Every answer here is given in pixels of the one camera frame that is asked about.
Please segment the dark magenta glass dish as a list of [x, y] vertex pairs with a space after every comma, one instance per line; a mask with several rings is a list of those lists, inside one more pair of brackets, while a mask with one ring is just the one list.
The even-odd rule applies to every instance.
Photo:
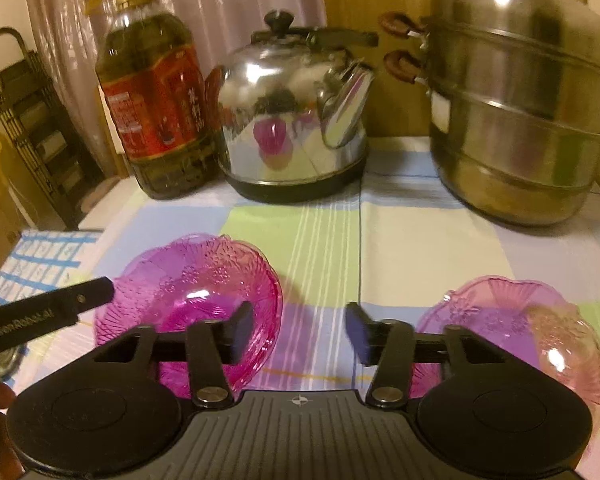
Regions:
[[253, 306], [253, 332], [242, 359], [223, 367], [235, 394], [270, 357], [283, 314], [283, 289], [257, 247], [226, 235], [192, 234], [143, 252], [112, 280], [114, 299], [94, 314], [101, 346], [139, 325], [159, 333], [198, 321], [225, 321], [245, 301]]

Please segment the light pink glass dish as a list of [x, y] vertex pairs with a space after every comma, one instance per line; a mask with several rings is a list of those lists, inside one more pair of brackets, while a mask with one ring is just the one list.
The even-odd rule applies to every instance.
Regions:
[[484, 276], [450, 290], [417, 324], [440, 334], [459, 325], [575, 391], [600, 416], [600, 341], [552, 286]]

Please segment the blue white checked cloth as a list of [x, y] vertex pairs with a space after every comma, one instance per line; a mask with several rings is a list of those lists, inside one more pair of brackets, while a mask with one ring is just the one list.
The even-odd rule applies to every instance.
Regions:
[[75, 283], [101, 235], [24, 230], [0, 267], [0, 306]]

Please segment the checked pastel tablecloth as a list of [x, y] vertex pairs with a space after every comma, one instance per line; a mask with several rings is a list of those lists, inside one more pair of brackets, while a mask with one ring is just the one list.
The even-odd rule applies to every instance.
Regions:
[[[600, 337], [600, 190], [570, 220], [547, 229], [501, 226], [441, 184], [424, 139], [379, 139], [361, 181], [303, 205], [263, 205], [213, 182], [170, 202], [141, 192], [115, 198], [108, 224], [79, 271], [118, 276], [138, 255], [188, 234], [226, 235], [260, 249], [283, 286], [282, 333], [258, 388], [365, 387], [343, 308], [418, 321], [446, 292], [482, 276], [556, 289]], [[600, 479], [600, 430], [581, 474]]]

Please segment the black folding rack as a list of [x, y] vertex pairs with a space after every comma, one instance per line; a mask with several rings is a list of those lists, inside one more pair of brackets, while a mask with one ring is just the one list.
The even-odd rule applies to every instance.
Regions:
[[83, 218], [81, 203], [105, 175], [73, 125], [38, 52], [30, 50], [12, 27], [0, 28], [0, 39], [5, 36], [17, 41], [21, 58], [0, 67], [0, 121], [50, 204], [74, 230]]

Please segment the stainless steel kettle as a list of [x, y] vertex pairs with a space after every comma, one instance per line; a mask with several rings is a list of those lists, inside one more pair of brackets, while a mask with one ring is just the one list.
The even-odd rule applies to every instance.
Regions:
[[264, 22], [215, 70], [219, 167], [239, 195], [260, 203], [338, 193], [362, 176], [368, 153], [362, 115], [375, 72], [352, 51], [377, 47], [379, 38], [297, 27], [286, 10]]

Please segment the cooking oil bottle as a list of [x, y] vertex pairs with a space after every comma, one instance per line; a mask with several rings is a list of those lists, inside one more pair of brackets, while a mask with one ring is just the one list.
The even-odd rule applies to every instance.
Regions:
[[[90, 14], [107, 0], [90, 0]], [[194, 192], [216, 173], [215, 146], [194, 38], [156, 0], [110, 0], [95, 72], [124, 154], [154, 200]]]

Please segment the stainless steel steamer pot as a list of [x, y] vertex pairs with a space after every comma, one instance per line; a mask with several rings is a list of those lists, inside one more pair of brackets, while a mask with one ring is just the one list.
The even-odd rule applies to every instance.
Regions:
[[430, 150], [463, 203], [518, 226], [572, 217], [600, 164], [600, 16], [578, 0], [430, 0], [420, 22], [380, 27], [422, 52], [386, 54], [424, 84]]

